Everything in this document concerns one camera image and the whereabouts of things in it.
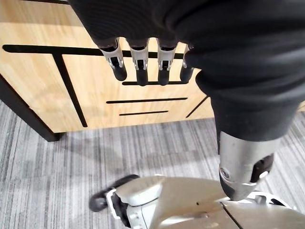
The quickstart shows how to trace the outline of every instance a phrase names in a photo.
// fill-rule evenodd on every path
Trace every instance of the black fabric sleeve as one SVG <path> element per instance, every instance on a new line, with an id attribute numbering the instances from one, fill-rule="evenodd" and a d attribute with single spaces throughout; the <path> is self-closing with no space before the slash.
<path id="1" fill-rule="evenodd" d="M 304 0 L 152 0 L 156 23 L 194 46 L 187 65 L 211 97 L 217 133 L 283 136 L 305 100 Z"/>

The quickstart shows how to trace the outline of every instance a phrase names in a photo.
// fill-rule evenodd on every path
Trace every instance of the light wood surface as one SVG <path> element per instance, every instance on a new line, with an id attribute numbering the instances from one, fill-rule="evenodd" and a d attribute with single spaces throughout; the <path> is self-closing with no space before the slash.
<path id="1" fill-rule="evenodd" d="M 99 56 L 64 55 L 73 87 L 84 112 L 88 128 L 139 125 L 184 120 L 205 95 L 198 89 L 194 77 L 188 84 L 124 86 L 115 80 L 106 60 Z M 124 59 L 128 77 L 135 81 L 135 69 L 131 58 Z M 182 60 L 174 60 L 170 80 L 179 78 Z M 156 81 L 157 60 L 149 60 L 149 80 Z M 186 100 L 142 103 L 106 104 L 113 100 L 167 99 L 187 97 Z M 202 104 L 206 110 L 209 104 Z M 160 114 L 119 116 L 125 113 L 168 111 Z"/>
<path id="2" fill-rule="evenodd" d="M 305 101 L 300 104 L 298 111 L 305 111 Z"/>
<path id="3" fill-rule="evenodd" d="M 52 55 L 6 53 L 0 73 L 52 131 L 82 128 Z"/>

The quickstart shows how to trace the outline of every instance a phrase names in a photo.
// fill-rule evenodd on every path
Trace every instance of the black stripe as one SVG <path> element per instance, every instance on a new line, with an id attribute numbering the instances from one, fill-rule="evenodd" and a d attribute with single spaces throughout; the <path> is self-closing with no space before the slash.
<path id="1" fill-rule="evenodd" d="M 126 114 L 120 114 L 120 116 L 126 116 L 126 115 L 144 115 L 144 114 L 156 114 L 156 113 L 166 113 L 168 111 L 149 111 L 149 112 L 139 112 L 139 113 L 126 113 Z"/>
<path id="2" fill-rule="evenodd" d="M 223 208 L 224 208 L 224 210 L 225 210 L 225 212 L 228 214 L 228 216 L 233 220 L 233 222 L 237 225 L 237 227 L 239 228 L 239 229 L 243 229 L 243 227 L 236 221 L 236 219 L 231 215 L 231 213 L 227 210 L 227 208 L 225 207 L 225 205 L 222 203 L 222 202 L 220 202 L 221 204 L 222 204 L 222 206 L 223 206 Z"/>
<path id="3" fill-rule="evenodd" d="M 177 84 L 187 84 L 187 83 L 183 83 L 181 81 L 169 81 L 168 84 L 177 85 Z M 122 85 L 134 86 L 134 85 L 138 85 L 138 83 L 136 81 L 124 81 L 122 82 Z M 147 85 L 160 85 L 160 84 L 158 81 L 150 81 L 147 83 Z"/>
<path id="4" fill-rule="evenodd" d="M 51 129 L 30 109 L 29 105 L 18 95 L 0 74 L 0 100 L 2 100 L 16 115 L 33 128 L 48 142 L 58 141 L 62 134 L 53 133 Z"/>
<path id="5" fill-rule="evenodd" d="M 185 100 L 187 98 L 169 98 L 169 99 L 139 99 L 139 100 L 112 100 L 107 101 L 107 104 L 127 104 L 127 103 L 145 103 L 145 102 L 159 102 L 159 101 L 174 101 Z"/>
<path id="6" fill-rule="evenodd" d="M 197 110 L 197 108 L 208 98 L 208 96 L 206 96 L 185 118 L 188 118 L 195 110 Z"/>
<path id="7" fill-rule="evenodd" d="M 17 52 L 17 53 L 50 53 L 50 54 L 103 56 L 103 53 L 99 49 L 91 49 L 91 48 L 19 45 L 19 44 L 5 44 L 2 46 L 2 48 L 7 52 Z M 131 52 L 128 50 L 123 50 L 122 53 L 123 53 L 123 57 L 132 56 Z M 158 53 L 148 52 L 148 58 L 157 59 Z M 183 59 L 183 53 L 175 53 L 174 59 Z"/>
<path id="8" fill-rule="evenodd" d="M 24 1 L 38 1 L 38 2 L 48 2 L 48 3 L 57 3 L 57 4 L 69 5 L 69 3 L 67 1 L 60 1 L 60 0 L 24 0 Z"/>
<path id="9" fill-rule="evenodd" d="M 71 79 L 69 77 L 65 62 L 63 61 L 62 55 L 61 54 L 53 54 L 53 58 L 54 58 L 54 61 L 57 65 L 57 68 L 58 68 L 58 70 L 61 74 L 62 80 L 63 80 L 63 82 L 64 82 L 64 84 L 65 84 L 65 86 L 68 90 L 69 96 L 70 96 L 70 98 L 73 102 L 73 105 L 74 105 L 75 110 L 78 114 L 78 117 L 80 118 L 82 126 L 83 127 L 88 127 L 88 125 L 86 123 L 86 120 L 85 120 L 85 117 L 82 113 L 80 103 L 78 102 L 75 90 L 73 88 Z"/>

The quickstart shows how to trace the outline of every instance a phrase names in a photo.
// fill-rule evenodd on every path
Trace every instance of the floor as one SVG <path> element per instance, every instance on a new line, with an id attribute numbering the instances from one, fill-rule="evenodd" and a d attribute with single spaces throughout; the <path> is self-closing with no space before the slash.
<path id="1" fill-rule="evenodd" d="M 130 173 L 218 179 L 213 119 L 91 130 L 48 143 L 0 101 L 0 228 L 122 229 L 91 194 Z M 259 187 L 305 213 L 305 114 Z"/>

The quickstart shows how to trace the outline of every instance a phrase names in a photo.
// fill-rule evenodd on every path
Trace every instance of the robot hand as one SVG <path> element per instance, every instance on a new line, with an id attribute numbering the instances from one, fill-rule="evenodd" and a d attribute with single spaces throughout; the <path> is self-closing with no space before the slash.
<path id="1" fill-rule="evenodd" d="M 305 100 L 303 0 L 151 1 L 154 18 L 193 48 L 211 98 L 220 180 L 245 198 L 272 166 L 279 140 Z"/>

